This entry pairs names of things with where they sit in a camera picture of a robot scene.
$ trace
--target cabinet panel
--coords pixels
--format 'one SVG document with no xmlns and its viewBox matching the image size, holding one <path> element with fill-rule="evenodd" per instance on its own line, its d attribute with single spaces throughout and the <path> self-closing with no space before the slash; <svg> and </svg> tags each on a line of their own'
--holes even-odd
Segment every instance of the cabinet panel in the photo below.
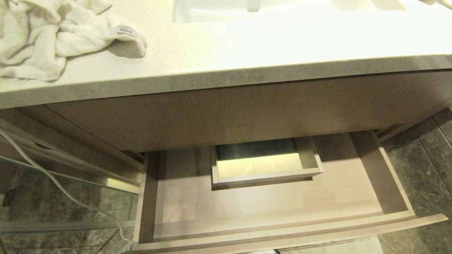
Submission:
<svg viewBox="0 0 452 254">
<path fill-rule="evenodd" d="M 48 104 L 120 150 L 384 128 L 452 98 L 450 70 L 305 80 Z"/>
<path fill-rule="evenodd" d="M 137 184 L 141 178 L 141 168 L 132 167 L 115 157 L 108 156 L 88 144 L 72 139 L 53 128 L 36 121 L 17 109 L 0 110 L 0 127 L 6 130 L 27 153 L 38 162 L 49 162 L 52 168 L 63 170 L 65 165 L 73 169 L 88 171 L 105 178 L 112 177 L 121 181 Z M 12 152 L 12 146 L 1 138 L 0 143 L 6 144 L 6 149 L 0 146 L 0 155 L 23 161 L 18 153 Z"/>
</svg>

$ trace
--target open drawer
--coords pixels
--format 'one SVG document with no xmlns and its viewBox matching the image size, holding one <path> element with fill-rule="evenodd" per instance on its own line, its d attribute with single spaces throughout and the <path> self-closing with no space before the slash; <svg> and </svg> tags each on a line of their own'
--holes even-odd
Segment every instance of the open drawer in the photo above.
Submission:
<svg viewBox="0 0 452 254">
<path fill-rule="evenodd" d="M 311 138 L 323 173 L 309 181 L 232 189 L 212 187 L 209 147 L 148 153 L 133 251 L 246 253 L 447 220 L 441 214 L 415 217 L 372 131 Z"/>
</svg>

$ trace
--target white sink basin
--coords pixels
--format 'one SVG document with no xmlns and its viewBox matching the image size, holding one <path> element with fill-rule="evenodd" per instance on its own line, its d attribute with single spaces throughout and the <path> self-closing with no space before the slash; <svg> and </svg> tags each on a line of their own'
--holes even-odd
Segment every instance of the white sink basin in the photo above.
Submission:
<svg viewBox="0 0 452 254">
<path fill-rule="evenodd" d="M 192 23 L 268 15 L 405 10 L 398 0 L 174 0 L 173 21 Z"/>
</svg>

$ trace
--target white cable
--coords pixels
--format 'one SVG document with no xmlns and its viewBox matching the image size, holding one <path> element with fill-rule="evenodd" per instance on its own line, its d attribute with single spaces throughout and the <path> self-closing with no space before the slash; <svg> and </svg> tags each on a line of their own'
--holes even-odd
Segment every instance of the white cable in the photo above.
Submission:
<svg viewBox="0 0 452 254">
<path fill-rule="evenodd" d="M 115 216 L 113 216 L 113 215 L 111 215 L 111 214 L 109 214 L 109 213 L 107 213 L 107 212 L 104 212 L 104 211 L 102 211 L 102 210 L 100 210 L 100 209 L 98 209 L 98 208 L 95 208 L 95 207 L 92 207 L 92 206 L 89 206 L 89 205 L 86 205 L 86 204 L 84 204 L 84 203 L 82 203 L 82 202 L 80 202 L 80 201 L 78 201 L 77 199 L 75 199 L 69 192 L 67 192 L 66 191 L 66 189 L 64 189 L 64 187 L 61 185 L 61 183 L 55 178 L 55 176 L 53 176 L 47 169 L 45 169 L 45 168 L 43 168 L 43 167 L 41 167 L 38 163 L 36 163 L 34 160 L 32 160 L 23 150 L 22 150 L 22 148 L 20 148 L 20 146 L 2 129 L 2 128 L 0 128 L 0 135 L 2 135 L 3 137 L 5 137 L 6 138 L 6 140 L 7 141 L 9 141 L 13 146 L 14 146 L 14 148 L 17 150 L 17 152 L 19 152 L 20 153 L 20 155 L 26 160 L 26 161 L 28 161 L 28 163 L 30 163 L 31 165 L 33 165 L 35 168 L 37 168 L 37 169 L 39 169 L 40 171 L 42 171 L 44 174 L 46 174 L 50 179 L 52 179 L 52 181 L 58 186 L 58 188 L 70 199 L 70 200 L 72 200 L 72 201 L 74 201 L 76 204 L 78 204 L 78 205 L 80 205 L 80 206 L 82 206 L 82 207 L 85 207 L 85 208 L 88 208 L 88 209 L 91 209 L 91 210 L 94 210 L 94 211 L 97 211 L 97 212 L 100 212 L 100 213 L 103 213 L 103 214 L 105 214 L 105 215 L 107 215 L 108 217 L 110 217 L 110 218 L 112 218 L 115 222 L 116 222 L 116 224 L 119 226 L 119 233 L 121 234 L 121 238 L 124 240 L 124 241 L 127 241 L 127 242 L 130 242 L 130 240 L 129 239 L 127 239 L 127 238 L 125 238 L 124 237 L 124 235 L 122 234 L 122 227 L 121 227 L 121 223 L 119 222 L 119 220 L 115 217 Z"/>
</svg>

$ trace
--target gray tile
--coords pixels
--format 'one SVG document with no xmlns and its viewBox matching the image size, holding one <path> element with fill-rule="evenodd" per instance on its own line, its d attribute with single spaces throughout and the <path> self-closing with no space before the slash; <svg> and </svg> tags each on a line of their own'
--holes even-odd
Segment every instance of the gray tile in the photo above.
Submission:
<svg viewBox="0 0 452 254">
<path fill-rule="evenodd" d="M 417 138 L 437 127 L 435 121 L 431 118 L 411 127 L 410 129 L 382 142 L 381 144 L 386 151 L 394 147 L 401 146 L 410 140 Z"/>
<path fill-rule="evenodd" d="M 57 200 L 42 200 L 38 206 L 38 214 L 57 214 L 61 208 Z"/>
<path fill-rule="evenodd" d="M 434 115 L 433 120 L 439 126 L 449 142 L 452 142 L 452 112 L 447 108 Z"/>
<path fill-rule="evenodd" d="M 124 237 L 133 238 L 134 227 L 124 228 Z M 98 252 L 98 254 L 119 253 L 128 243 L 121 239 L 119 231 L 111 238 L 108 243 Z"/>
<path fill-rule="evenodd" d="M 89 205 L 102 210 L 129 208 L 132 204 L 132 199 L 132 195 L 122 195 L 118 197 L 99 195 L 90 197 Z"/>
<path fill-rule="evenodd" d="M 64 186 L 65 189 L 76 199 L 87 199 L 92 195 L 98 195 L 101 187 L 88 183 L 71 183 Z"/>
<path fill-rule="evenodd" d="M 0 238 L 0 254 L 6 254 L 5 245 L 3 244 L 1 238 Z"/>
<path fill-rule="evenodd" d="M 89 196 L 78 196 L 78 197 L 74 197 L 74 198 L 84 204 L 89 204 Z M 66 195 L 63 195 L 58 200 L 57 207 L 58 207 L 58 209 L 57 209 L 58 212 L 61 212 L 61 213 L 89 212 L 89 210 L 87 208 L 81 207 L 80 205 L 78 205 L 77 203 L 75 203 L 74 201 L 72 201 L 68 197 L 66 197 Z"/>
<path fill-rule="evenodd" d="M 23 215 L 23 216 L 10 216 L 9 221 L 11 222 L 43 222 L 41 220 L 41 215 L 35 214 L 35 215 Z"/>
<path fill-rule="evenodd" d="M 449 142 L 444 138 L 438 127 L 419 136 L 419 140 L 447 189 L 452 193 L 452 148 Z"/>
<path fill-rule="evenodd" d="M 14 201 L 9 208 L 9 216 L 14 219 L 23 215 L 38 214 L 39 203 L 41 200 Z"/>
<path fill-rule="evenodd" d="M 103 246 L 116 232 L 117 229 L 114 228 L 28 235 L 5 235 L 1 239 L 7 249 Z"/>
<path fill-rule="evenodd" d="M 138 208 L 138 195 L 134 195 L 132 198 L 132 207 L 130 208 L 129 220 L 133 221 L 137 217 Z"/>
<path fill-rule="evenodd" d="M 99 195 L 102 196 L 103 198 L 117 199 L 122 197 L 134 196 L 135 194 L 104 187 L 100 190 Z"/>
<path fill-rule="evenodd" d="M 3 235 L 1 240 L 6 249 L 40 248 L 44 237 L 45 234 Z"/>
<path fill-rule="evenodd" d="M 97 216 L 98 212 L 89 211 L 88 209 L 83 207 L 76 208 L 70 213 L 66 213 L 66 218 L 69 222 L 101 221 L 96 219 Z"/>
<path fill-rule="evenodd" d="M 57 200 L 62 195 L 61 190 L 55 184 L 40 186 L 19 186 L 16 191 L 14 200 L 41 200 L 51 199 Z"/>
<path fill-rule="evenodd" d="M 9 221 L 9 207 L 0 206 L 0 221 Z"/>
<path fill-rule="evenodd" d="M 40 214 L 40 222 L 71 222 L 69 220 L 70 213 L 56 213 L 56 214 Z"/>
<path fill-rule="evenodd" d="M 440 222 L 379 235 L 385 254 L 450 254 L 452 223 Z"/>
<path fill-rule="evenodd" d="M 110 213 L 111 215 L 115 216 L 116 218 L 118 218 L 119 221 L 128 221 L 129 220 L 129 212 L 130 212 L 129 208 L 109 210 L 107 212 Z M 97 213 L 94 217 L 94 221 L 111 221 L 111 219 L 102 213 Z"/>
<path fill-rule="evenodd" d="M 391 149 L 388 156 L 418 216 L 452 217 L 452 196 L 418 139 Z"/>
<path fill-rule="evenodd" d="M 96 254 L 100 247 L 47 248 L 47 249 L 7 249 L 8 254 Z"/>
<path fill-rule="evenodd" d="M 19 180 L 20 187 L 38 187 L 43 185 L 50 185 L 52 180 L 46 176 L 43 172 L 28 169 L 24 172 L 22 177 Z"/>
</svg>

